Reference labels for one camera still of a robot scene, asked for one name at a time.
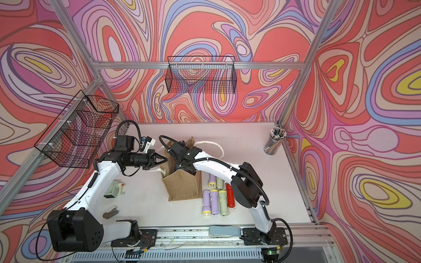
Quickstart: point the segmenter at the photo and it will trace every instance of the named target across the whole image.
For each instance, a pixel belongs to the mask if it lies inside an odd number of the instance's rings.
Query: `wire mesh basket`
[[[37,147],[38,141],[35,147],[58,166],[89,168],[118,110],[119,105],[114,101],[84,95],[75,111],[44,147]]]
[[[168,93],[235,93],[233,56],[169,56]]]

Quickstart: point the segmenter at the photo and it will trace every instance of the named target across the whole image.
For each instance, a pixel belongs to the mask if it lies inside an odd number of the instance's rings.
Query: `psychedelic wall pattern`
[[[303,61],[324,1],[69,1],[98,61],[166,61],[232,55],[236,61]],[[102,70],[137,122],[275,121],[296,70],[238,70],[236,94],[167,94],[165,70]]]
[[[276,121],[298,70],[252,69],[235,94],[168,93],[165,70],[105,69],[102,75],[136,122]]]
[[[421,261],[421,2],[346,0],[285,123],[345,262]]]
[[[0,20],[1,188],[92,75],[48,0],[2,2]],[[49,211],[60,209],[90,173],[45,159],[0,216],[0,262],[34,259],[35,237]],[[41,236],[40,255],[54,258],[48,231]]]

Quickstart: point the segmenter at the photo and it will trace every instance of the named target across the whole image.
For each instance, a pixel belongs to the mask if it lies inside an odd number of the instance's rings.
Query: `red flashlight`
[[[234,192],[232,191],[232,187],[229,183],[226,184],[226,191],[228,194],[228,207],[235,207]]]

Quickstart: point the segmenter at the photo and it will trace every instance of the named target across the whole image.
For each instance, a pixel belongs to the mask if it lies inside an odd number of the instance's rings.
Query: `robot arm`
[[[166,158],[147,150],[146,153],[131,152],[134,137],[117,136],[116,146],[94,163],[95,171],[79,192],[65,206],[48,215],[47,224],[53,249],[57,252],[96,250],[100,244],[133,236],[139,239],[135,220],[123,220],[101,225],[95,219],[99,202],[111,182],[126,166],[149,170],[167,161]]]
[[[174,144],[167,146],[162,138],[169,139]],[[276,231],[276,224],[270,220],[265,207],[269,204],[269,199],[262,189],[263,182],[250,164],[245,162],[237,165],[223,162],[197,147],[188,148],[183,141],[177,142],[167,136],[160,136],[160,141],[179,168],[191,174],[195,174],[196,170],[208,172],[231,184],[237,202],[249,209],[256,229],[261,233],[260,240],[266,244],[270,243]]]
[[[98,204],[110,183],[126,166],[149,170],[167,159],[156,154],[154,150],[148,150],[147,153],[131,152],[134,146],[132,136],[121,135],[117,136],[116,140],[116,146],[98,159],[98,164],[94,165],[95,171],[76,196],[65,205],[64,210],[54,210],[48,215],[47,224],[55,251],[92,252],[100,244],[116,239],[128,236],[134,237],[135,240],[140,238],[135,220],[101,225],[94,217]],[[188,148],[184,142],[174,142],[171,148],[164,146],[179,168],[192,174],[195,174],[196,170],[205,171],[230,183],[237,202],[249,208],[256,228],[261,233],[260,239],[269,244],[273,239],[276,224],[267,214],[265,204],[269,200],[264,198],[266,195],[261,189],[263,183],[253,167],[246,162],[242,165],[229,164],[213,158],[199,148]]]
[[[200,159],[200,158],[212,159],[213,157],[208,155],[204,151],[202,151],[202,152],[199,152],[195,156],[195,159]],[[240,165],[231,164],[231,163],[228,163],[228,164],[240,170]],[[193,165],[197,170],[208,172],[209,174],[213,174],[214,176],[219,177],[225,182],[231,184],[235,199],[242,206],[249,208],[250,214],[253,217],[256,228],[263,233],[270,232],[273,223],[270,221],[269,215],[266,211],[266,207],[262,205],[262,203],[264,203],[264,198],[260,195],[258,195],[258,197],[256,197],[256,195],[247,197],[246,195],[249,194],[250,191],[247,191],[247,193],[243,193],[240,190],[240,188],[238,187],[238,184],[243,184],[244,182],[241,179],[236,177],[237,172],[230,170],[229,168],[225,167],[224,165],[218,162],[212,162],[212,161],[195,162]],[[251,198],[257,199],[257,201],[254,202],[253,204],[253,202],[250,200]]]

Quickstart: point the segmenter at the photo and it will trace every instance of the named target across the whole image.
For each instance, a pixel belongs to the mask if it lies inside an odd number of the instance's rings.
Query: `pencil holder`
[[[282,139],[287,135],[286,131],[280,127],[275,127],[270,131],[269,140],[263,147],[265,153],[274,155],[279,146],[281,145]]]

